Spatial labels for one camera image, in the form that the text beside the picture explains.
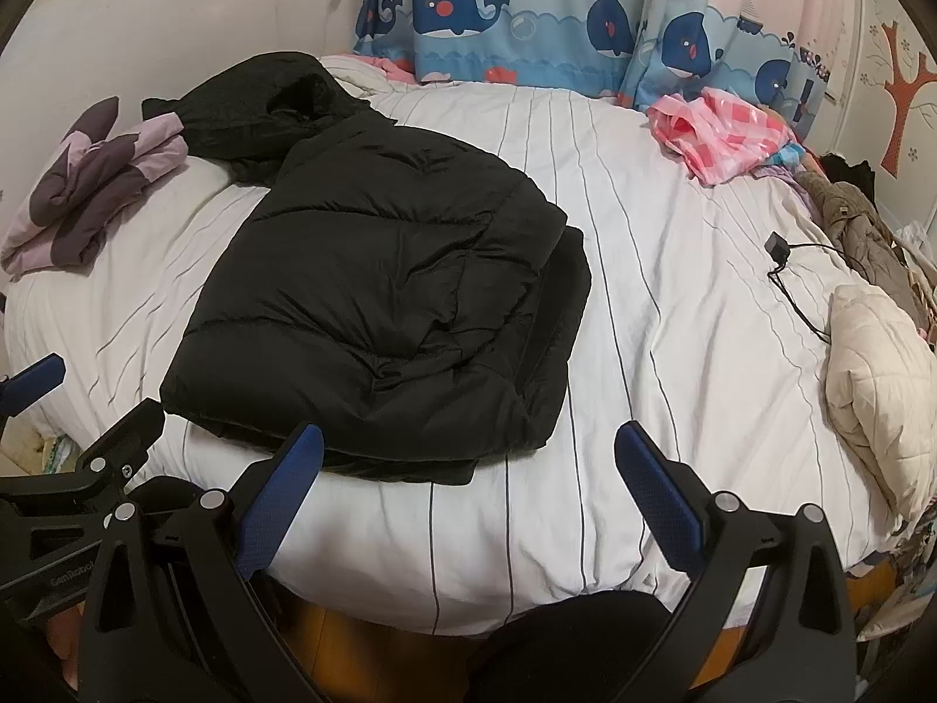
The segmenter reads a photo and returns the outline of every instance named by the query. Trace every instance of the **clothing pile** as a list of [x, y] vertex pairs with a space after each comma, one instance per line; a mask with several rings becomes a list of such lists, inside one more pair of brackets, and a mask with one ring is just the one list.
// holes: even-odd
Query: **clothing pile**
[[937, 357], [926, 342], [931, 312], [912, 291], [900, 242], [859, 187], [806, 169], [795, 180], [813, 199], [831, 244], [868, 280], [833, 293], [830, 420], [892, 509], [917, 521], [937, 491]]
[[796, 145], [784, 119], [712, 87], [690, 102], [665, 95], [648, 109], [648, 119], [654, 138], [680, 153], [704, 185], [728, 182], [762, 163], [787, 163], [788, 146]]
[[830, 182], [806, 169], [796, 173], [795, 180], [811, 195], [820, 212], [820, 227], [833, 246], [851, 258], [853, 267], [862, 268], [868, 282], [892, 297], [916, 329], [923, 329], [926, 310], [911, 291], [901, 247], [875, 205], [849, 182]]
[[826, 173], [828, 180], [856, 185], [871, 204], [875, 205], [875, 171], [868, 161], [850, 166], [842, 156], [827, 153], [820, 159], [820, 165], [823, 166], [823, 172]]
[[553, 433], [590, 274], [526, 175], [397, 127], [298, 53], [228, 69], [172, 111], [192, 152], [273, 189], [214, 266], [160, 389], [224, 438], [315, 422], [326, 467], [468, 483]]
[[88, 266], [111, 219], [186, 160], [182, 123], [172, 113], [106, 139], [118, 107], [116, 97], [95, 103], [55, 149], [0, 248], [10, 274]]

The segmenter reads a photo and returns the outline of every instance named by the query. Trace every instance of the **cartoon whale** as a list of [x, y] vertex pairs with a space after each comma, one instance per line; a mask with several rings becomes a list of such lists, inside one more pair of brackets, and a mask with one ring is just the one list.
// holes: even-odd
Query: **cartoon whale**
[[790, 60], [769, 60], [758, 69], [755, 77], [755, 95], [758, 102], [771, 105], [780, 91], [787, 87], [787, 74], [791, 69]]
[[404, 0], [384, 0], [381, 3], [381, 12], [391, 11], [391, 19], [385, 21], [378, 15], [378, 0], [364, 0], [354, 27], [358, 38], [381, 36], [390, 32], [397, 23], [397, 8], [403, 7], [403, 4]]
[[586, 32], [592, 46], [609, 58], [634, 52], [628, 14], [618, 0], [593, 2], [586, 18]]
[[477, 0], [413, 0], [413, 30], [434, 37], [480, 34], [494, 26], [501, 9], [511, 0], [484, 0], [485, 8], [495, 7], [495, 15], [484, 18]]
[[[681, 79], [704, 77], [712, 71], [702, 13], [684, 13], [674, 18], [664, 29], [661, 43], [661, 62]], [[716, 50], [716, 60], [721, 57], [723, 51]]]

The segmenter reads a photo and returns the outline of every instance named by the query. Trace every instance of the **white bedsheet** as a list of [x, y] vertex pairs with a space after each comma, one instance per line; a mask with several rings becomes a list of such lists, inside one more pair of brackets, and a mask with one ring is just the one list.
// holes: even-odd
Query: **white bedsheet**
[[[823, 239], [787, 185], [703, 188], [661, 154], [644, 116], [568, 91], [466, 84], [372, 103], [526, 171], [583, 230], [592, 292], [545, 448], [480, 467], [465, 487], [324, 473], [276, 577], [321, 605], [445, 634], [619, 586], [673, 606], [685, 579], [666, 567], [615, 472], [615, 430], [632, 417], [713, 490], [786, 513], [823, 505], [847, 565], [885, 542], [895, 520], [823, 414], [826, 347], [765, 278], [772, 230], [791, 243]], [[264, 192], [189, 159], [118, 220], [87, 277], [39, 272], [11, 286], [13, 366], [57, 351], [69, 368], [32, 410], [43, 430], [87, 447], [142, 397], [158, 398], [205, 278]], [[833, 288], [860, 280], [827, 252], [793, 259], [787, 286], [822, 324]], [[137, 481], [168, 473], [227, 487], [260, 456], [170, 416]]]

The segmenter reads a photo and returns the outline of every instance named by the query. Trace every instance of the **brown jacket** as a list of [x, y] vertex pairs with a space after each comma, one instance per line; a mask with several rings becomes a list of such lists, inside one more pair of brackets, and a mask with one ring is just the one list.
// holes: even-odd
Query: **brown jacket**
[[862, 265], [868, 281], [892, 297], [917, 328], [928, 327], [924, 309], [911, 290], [901, 249], [862, 191], [849, 182], [830, 183], [812, 171], [795, 174], [795, 180], [811, 194], [823, 217], [820, 227], [833, 246]]

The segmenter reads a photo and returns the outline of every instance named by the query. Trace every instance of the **black puffer jacket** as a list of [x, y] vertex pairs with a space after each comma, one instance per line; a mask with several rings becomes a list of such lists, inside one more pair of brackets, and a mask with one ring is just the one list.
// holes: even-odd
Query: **black puffer jacket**
[[589, 294], [582, 233], [523, 173], [364, 114], [293, 147], [212, 270], [167, 411], [327, 467], [467, 483], [542, 447]]
[[339, 121], [383, 118], [311, 55], [270, 52], [231, 66], [180, 100], [150, 98], [144, 119], [175, 113], [189, 152], [228, 162], [238, 182], [273, 186], [289, 149]]

